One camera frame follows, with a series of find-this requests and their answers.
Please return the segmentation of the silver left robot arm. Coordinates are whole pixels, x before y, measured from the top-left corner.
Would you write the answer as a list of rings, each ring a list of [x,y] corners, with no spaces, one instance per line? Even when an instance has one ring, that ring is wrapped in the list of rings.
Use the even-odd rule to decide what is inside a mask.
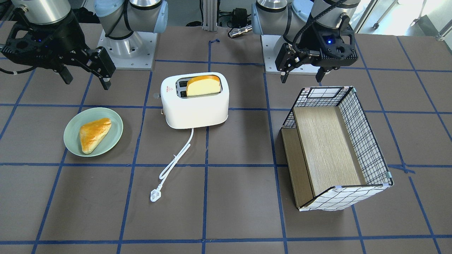
[[[318,67],[316,81],[326,73],[358,60],[350,19],[358,0],[257,0],[252,8],[253,32],[282,37],[275,67],[285,83],[302,65]]]

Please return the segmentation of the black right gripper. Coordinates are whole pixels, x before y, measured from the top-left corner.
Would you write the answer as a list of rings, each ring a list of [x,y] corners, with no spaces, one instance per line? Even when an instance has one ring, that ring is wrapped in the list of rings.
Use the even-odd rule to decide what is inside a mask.
[[[31,23],[24,12],[16,12],[19,20],[13,25],[1,53],[16,64],[51,69],[66,85],[73,81],[68,66],[79,66],[100,79],[104,90],[111,87],[110,78],[116,69],[104,47],[90,49],[76,15],[69,12],[54,24]]]

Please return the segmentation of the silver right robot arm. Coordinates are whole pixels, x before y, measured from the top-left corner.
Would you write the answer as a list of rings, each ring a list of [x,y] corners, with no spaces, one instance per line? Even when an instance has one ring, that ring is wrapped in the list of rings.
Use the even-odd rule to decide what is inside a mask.
[[[12,3],[18,21],[1,45],[1,54],[28,68],[1,72],[22,74],[36,68],[51,69],[69,85],[73,76],[67,67],[78,66],[98,77],[105,90],[111,86],[110,79],[119,61],[153,53],[141,33],[162,33],[168,21],[165,0],[96,0],[95,13],[102,24],[106,45],[91,49],[68,1]]]

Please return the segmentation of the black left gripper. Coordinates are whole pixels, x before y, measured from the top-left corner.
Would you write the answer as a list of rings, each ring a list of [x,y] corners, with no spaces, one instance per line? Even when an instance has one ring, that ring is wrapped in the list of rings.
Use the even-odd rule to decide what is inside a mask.
[[[304,64],[319,67],[315,79],[320,83],[333,69],[350,66],[358,60],[355,46],[355,32],[350,25],[342,30],[321,25],[310,26],[296,43],[285,42],[275,60],[276,69],[281,72],[281,83],[285,84],[288,72]]]

